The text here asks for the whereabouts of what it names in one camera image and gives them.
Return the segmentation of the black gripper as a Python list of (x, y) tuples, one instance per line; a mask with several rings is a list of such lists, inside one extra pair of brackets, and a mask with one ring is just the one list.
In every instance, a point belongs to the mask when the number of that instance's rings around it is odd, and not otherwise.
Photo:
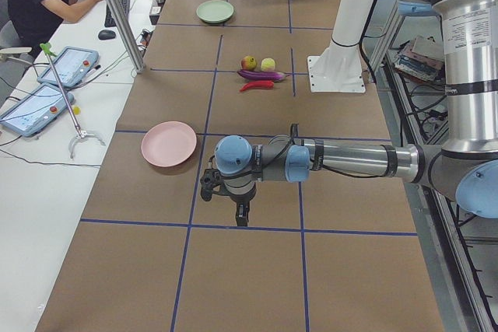
[(221, 194), (237, 203), (235, 219), (237, 226), (248, 226), (249, 202), (256, 195), (256, 184), (251, 173), (237, 175), (221, 174)]

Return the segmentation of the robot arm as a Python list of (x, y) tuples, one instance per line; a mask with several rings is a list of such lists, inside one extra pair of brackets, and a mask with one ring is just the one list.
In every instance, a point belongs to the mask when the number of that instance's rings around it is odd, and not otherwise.
[(231, 135), (215, 147), (201, 196), (229, 197), (248, 223), (259, 181), (303, 182), (321, 169), (352, 177), (399, 177), (431, 187), (464, 210), (497, 216), (497, 0), (398, 0), (404, 16), (442, 20), (447, 140), (442, 145), (347, 145), (274, 137), (252, 145)]

